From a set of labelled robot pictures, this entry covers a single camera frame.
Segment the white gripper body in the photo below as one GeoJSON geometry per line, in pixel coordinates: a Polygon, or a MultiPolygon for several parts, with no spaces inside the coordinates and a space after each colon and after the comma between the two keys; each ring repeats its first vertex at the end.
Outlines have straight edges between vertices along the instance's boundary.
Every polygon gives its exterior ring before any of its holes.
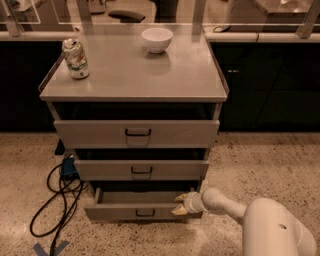
{"type": "Polygon", "coordinates": [[[190,192],[184,199],[184,207],[188,213],[200,213],[207,212],[208,209],[205,207],[202,194],[198,192],[190,192]]]}

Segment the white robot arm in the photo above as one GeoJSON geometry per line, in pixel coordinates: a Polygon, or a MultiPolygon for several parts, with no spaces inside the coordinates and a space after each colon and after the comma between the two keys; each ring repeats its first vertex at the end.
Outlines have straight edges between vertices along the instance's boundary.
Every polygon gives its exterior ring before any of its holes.
{"type": "Polygon", "coordinates": [[[243,256],[317,256],[316,241],[307,227],[285,206],[268,198],[243,205],[216,188],[189,192],[175,199],[174,215],[227,214],[242,226],[243,256]]]}

